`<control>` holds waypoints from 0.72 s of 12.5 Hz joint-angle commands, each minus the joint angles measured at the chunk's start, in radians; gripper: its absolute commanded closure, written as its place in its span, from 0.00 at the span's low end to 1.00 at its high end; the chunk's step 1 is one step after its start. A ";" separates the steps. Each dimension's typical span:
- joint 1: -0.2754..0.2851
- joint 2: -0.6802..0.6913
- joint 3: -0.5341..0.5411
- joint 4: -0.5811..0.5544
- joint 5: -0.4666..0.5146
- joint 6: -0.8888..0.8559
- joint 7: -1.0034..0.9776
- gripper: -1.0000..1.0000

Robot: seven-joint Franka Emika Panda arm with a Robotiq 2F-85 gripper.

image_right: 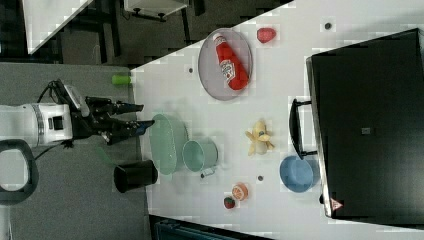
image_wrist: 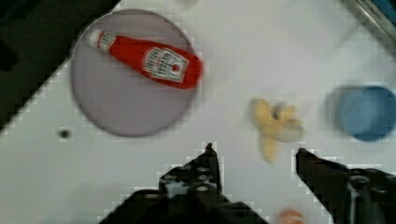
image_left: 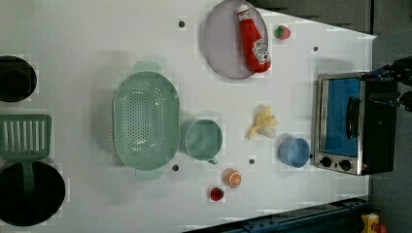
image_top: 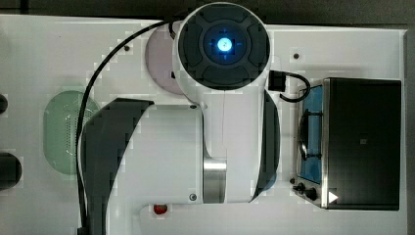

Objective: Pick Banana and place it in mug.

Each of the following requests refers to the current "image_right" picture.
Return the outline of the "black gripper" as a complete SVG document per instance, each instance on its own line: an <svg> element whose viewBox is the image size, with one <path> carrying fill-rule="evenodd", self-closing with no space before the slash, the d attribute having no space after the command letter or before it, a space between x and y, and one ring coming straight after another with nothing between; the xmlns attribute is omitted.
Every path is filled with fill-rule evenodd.
<svg viewBox="0 0 424 240"><path fill-rule="evenodd" d="M130 103L115 103L108 98L86 97L85 109L71 112L73 140L81 140L98 135L104 138L108 145L113 145L132 137L144 135L147 129L155 124L149 121L118 121L112 124L106 121L111 114L141 112L143 105Z"/></svg>

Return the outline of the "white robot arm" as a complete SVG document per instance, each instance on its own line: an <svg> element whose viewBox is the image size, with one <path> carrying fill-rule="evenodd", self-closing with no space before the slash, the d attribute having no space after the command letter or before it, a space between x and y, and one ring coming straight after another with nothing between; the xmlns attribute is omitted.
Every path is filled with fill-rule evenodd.
<svg viewBox="0 0 424 240"><path fill-rule="evenodd" d="M141 105L87 97L81 103L32 103L1 107L1 203L15 205L37 188L37 147L48 149L93 135L112 145L146 133L152 120L120 120L124 113L140 112Z"/></svg>

